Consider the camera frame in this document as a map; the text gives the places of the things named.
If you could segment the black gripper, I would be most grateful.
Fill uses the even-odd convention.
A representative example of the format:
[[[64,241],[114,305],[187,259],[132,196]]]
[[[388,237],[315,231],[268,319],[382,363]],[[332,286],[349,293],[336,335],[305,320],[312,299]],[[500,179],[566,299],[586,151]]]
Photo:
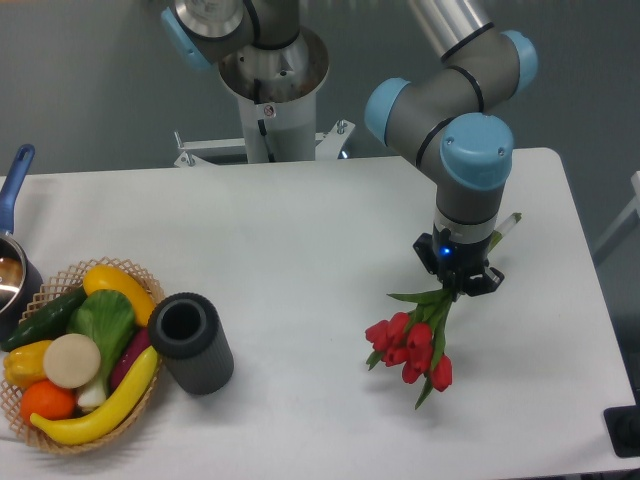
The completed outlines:
[[[492,267],[487,259],[491,237],[471,244],[453,240],[453,234],[444,228],[423,233],[413,249],[426,270],[435,275],[451,300],[458,295],[480,296],[493,293],[504,280],[504,274]]]

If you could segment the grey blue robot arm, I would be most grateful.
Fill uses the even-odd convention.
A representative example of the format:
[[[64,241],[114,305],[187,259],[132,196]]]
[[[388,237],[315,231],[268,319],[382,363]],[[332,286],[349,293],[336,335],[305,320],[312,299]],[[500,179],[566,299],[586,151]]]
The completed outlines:
[[[495,291],[488,260],[513,135],[491,109],[526,88],[538,57],[516,31],[500,32],[474,1],[414,1],[411,9],[443,68],[415,84],[382,82],[365,107],[368,130],[436,186],[433,229],[414,249],[455,295]],[[252,163],[316,157],[316,94],[329,70],[296,1],[173,1],[161,20],[194,69],[216,67],[236,97]]]

